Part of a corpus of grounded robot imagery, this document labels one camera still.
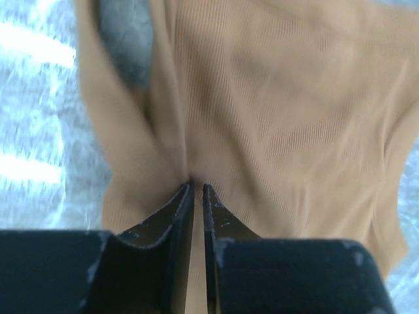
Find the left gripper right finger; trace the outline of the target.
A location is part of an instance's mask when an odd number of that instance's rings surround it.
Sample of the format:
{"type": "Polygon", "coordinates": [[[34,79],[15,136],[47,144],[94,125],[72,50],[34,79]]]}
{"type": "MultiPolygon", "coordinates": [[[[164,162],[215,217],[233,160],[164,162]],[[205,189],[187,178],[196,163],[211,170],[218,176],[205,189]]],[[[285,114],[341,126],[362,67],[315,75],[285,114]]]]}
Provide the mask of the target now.
{"type": "Polygon", "coordinates": [[[221,202],[214,187],[203,186],[204,247],[206,259],[206,292],[208,313],[216,313],[215,244],[221,238],[256,240],[261,236],[250,230],[221,202]]]}

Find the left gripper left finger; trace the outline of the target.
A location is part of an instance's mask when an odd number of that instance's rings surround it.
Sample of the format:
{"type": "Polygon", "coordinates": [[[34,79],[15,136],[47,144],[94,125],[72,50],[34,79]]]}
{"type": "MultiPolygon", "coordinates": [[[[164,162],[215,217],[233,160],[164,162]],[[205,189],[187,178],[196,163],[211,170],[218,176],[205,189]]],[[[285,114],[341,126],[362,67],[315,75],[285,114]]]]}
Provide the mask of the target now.
{"type": "Polygon", "coordinates": [[[157,212],[109,235],[82,313],[184,313],[194,217],[194,183],[184,184],[157,212]]]}

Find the tan tank top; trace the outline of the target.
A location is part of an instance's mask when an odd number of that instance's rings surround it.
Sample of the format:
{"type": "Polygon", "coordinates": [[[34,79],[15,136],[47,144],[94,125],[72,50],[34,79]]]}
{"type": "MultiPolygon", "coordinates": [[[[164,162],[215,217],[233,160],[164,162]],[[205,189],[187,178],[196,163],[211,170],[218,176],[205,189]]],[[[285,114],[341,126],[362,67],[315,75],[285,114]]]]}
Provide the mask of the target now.
{"type": "Polygon", "coordinates": [[[399,181],[418,137],[418,11],[150,1],[146,89],[111,61],[127,1],[77,1],[79,86],[117,235],[194,183],[184,313],[208,313],[203,186],[261,239],[215,244],[216,313],[393,313],[399,181]]]}

